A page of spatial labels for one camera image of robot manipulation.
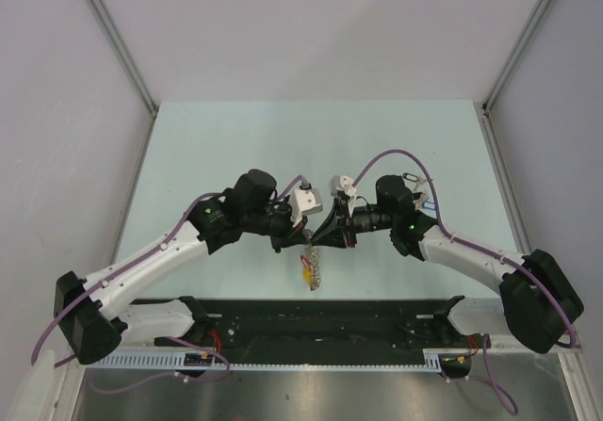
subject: metal floor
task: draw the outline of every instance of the metal floor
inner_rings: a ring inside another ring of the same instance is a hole
[[[497,381],[519,405],[515,419],[576,420],[557,356],[493,355]],[[90,369],[97,387],[117,388],[156,371]],[[473,375],[485,375],[481,356]],[[73,421],[509,420],[492,389],[446,384],[437,374],[239,371],[224,381],[170,377],[116,396],[82,385]]]

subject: white wall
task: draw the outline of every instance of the white wall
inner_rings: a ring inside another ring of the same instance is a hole
[[[4,419],[56,278],[110,257],[151,120],[85,0],[0,0],[0,30]]]
[[[603,0],[557,0],[493,111],[532,246],[557,257],[586,306],[577,325],[599,389],[602,9]]]
[[[106,1],[162,101],[483,101],[536,3]]]

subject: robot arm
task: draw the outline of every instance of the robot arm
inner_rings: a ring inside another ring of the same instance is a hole
[[[333,208],[312,236],[303,227],[307,216],[322,208],[317,191],[302,183],[290,197],[281,200],[282,196],[273,197],[275,188],[276,181],[269,174],[251,170],[239,178],[235,187],[196,202],[173,230],[123,262],[84,280],[73,272],[59,278],[55,316],[62,316],[57,323],[79,362],[94,363],[122,342],[164,336],[195,342],[203,337],[207,314],[193,298],[152,305],[130,303],[182,265],[237,242],[243,233],[269,236],[278,252],[307,243],[353,248],[358,234],[390,230],[392,244],[403,256],[451,267],[499,293],[511,333],[540,353],[550,350],[566,326],[542,291],[505,260],[527,268],[553,294],[570,322],[583,312],[578,295],[550,255],[543,251],[530,256],[499,251],[502,257],[495,259],[468,248],[461,243],[460,235],[452,233],[450,237],[437,219],[416,209],[420,195],[406,187],[400,176],[380,178],[376,204],[359,207],[355,206],[353,180],[335,177],[331,182]],[[66,307],[82,297],[65,314]],[[450,308],[454,309],[460,299],[455,298]]]
[[[360,233],[390,230],[392,244],[401,255],[411,255],[421,261],[453,268],[498,293],[502,306],[499,309],[495,307],[494,311],[492,306],[488,307],[494,316],[485,316],[481,325],[466,327],[475,328],[475,331],[459,329],[462,334],[491,332],[492,319],[504,315],[507,332],[511,332],[527,348],[546,353],[565,333],[567,325],[544,291],[548,291],[561,306],[570,323],[583,313],[584,306],[578,294],[550,254],[536,250],[526,256],[517,251],[501,251],[483,246],[448,228],[443,231],[445,227],[437,219],[416,208],[420,194],[406,187],[401,176],[380,178],[375,187],[377,203],[353,209],[350,209],[356,196],[355,190],[350,189],[353,180],[343,176],[335,180],[346,184],[332,191],[333,209],[311,238],[312,243],[316,246],[352,248]],[[275,245],[278,250],[287,246],[282,240],[273,240]],[[516,269],[515,263],[526,269],[532,278],[527,278]],[[534,285],[534,277],[544,290]],[[460,323],[454,322],[451,316],[455,314],[455,304],[462,299],[455,298],[449,307],[449,319],[457,327]],[[466,309],[467,306],[475,308],[476,305],[464,301],[456,308],[461,306]]]
[[[288,237],[301,230],[306,216],[321,209],[317,192],[302,185],[278,201],[272,198],[276,181],[251,170],[235,187],[196,202],[173,230],[122,262],[81,280],[73,272],[60,277],[55,316],[89,293],[58,322],[79,362],[94,363],[121,343],[165,336],[200,339],[208,318],[197,300],[130,303],[183,265],[237,242],[243,233]]]

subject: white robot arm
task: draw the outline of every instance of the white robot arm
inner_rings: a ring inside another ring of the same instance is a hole
[[[278,252],[308,242],[352,248],[360,233],[390,230],[392,244],[400,254],[451,267],[499,293],[504,314],[497,314],[498,318],[506,319],[520,342],[541,353],[555,344],[566,325],[554,314],[559,309],[543,296],[542,288],[534,288],[509,264],[519,263],[529,269],[533,278],[554,294],[553,301],[562,305],[571,322],[583,311],[550,255],[542,251],[531,256],[514,251],[484,254],[481,249],[489,249],[449,232],[437,219],[416,210],[416,195],[400,176],[380,178],[376,204],[360,207],[355,206],[353,179],[335,177],[331,183],[333,209],[311,237],[303,227],[308,215],[321,210],[318,192],[302,183],[290,197],[273,197],[275,188],[276,181],[270,175],[251,170],[234,188],[195,202],[173,230],[126,260],[84,280],[73,272],[59,278],[55,316],[80,363],[94,363],[120,343],[157,337],[184,337],[195,342],[203,337],[207,314],[193,298],[148,305],[130,303],[179,267],[237,242],[243,233],[269,236]],[[74,300],[81,302],[72,306]]]

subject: red wire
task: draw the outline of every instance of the red wire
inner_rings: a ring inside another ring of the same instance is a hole
[[[308,261],[308,258],[306,258],[305,256],[300,256],[301,259],[301,263],[308,268],[311,268],[312,266],[310,265],[310,261]]]
[[[471,356],[474,357],[478,354],[478,352],[480,351],[480,346],[478,346],[478,343],[476,342],[475,339],[473,339],[473,336],[467,336],[467,341],[469,342],[469,346],[471,348],[474,348],[475,351],[471,352]]]
[[[222,342],[220,340],[220,337],[218,336],[218,332],[216,332],[215,330],[210,330],[208,333],[211,335],[212,338],[214,338],[214,348],[218,346],[217,351],[218,353],[220,353],[222,350]]]

